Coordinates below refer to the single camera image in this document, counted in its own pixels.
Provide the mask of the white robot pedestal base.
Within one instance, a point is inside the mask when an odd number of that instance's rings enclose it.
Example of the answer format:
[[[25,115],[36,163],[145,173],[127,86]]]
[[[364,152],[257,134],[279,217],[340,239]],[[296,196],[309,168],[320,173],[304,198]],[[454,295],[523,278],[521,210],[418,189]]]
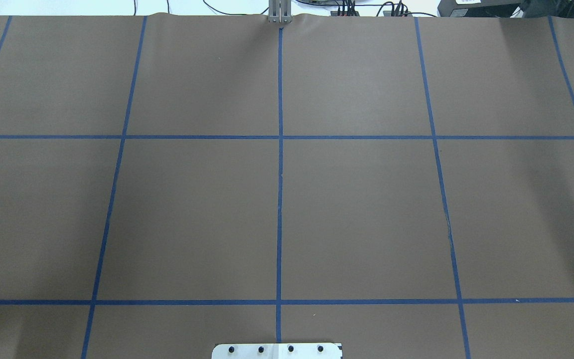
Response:
[[[216,345],[212,359],[342,359],[337,343],[253,343]]]

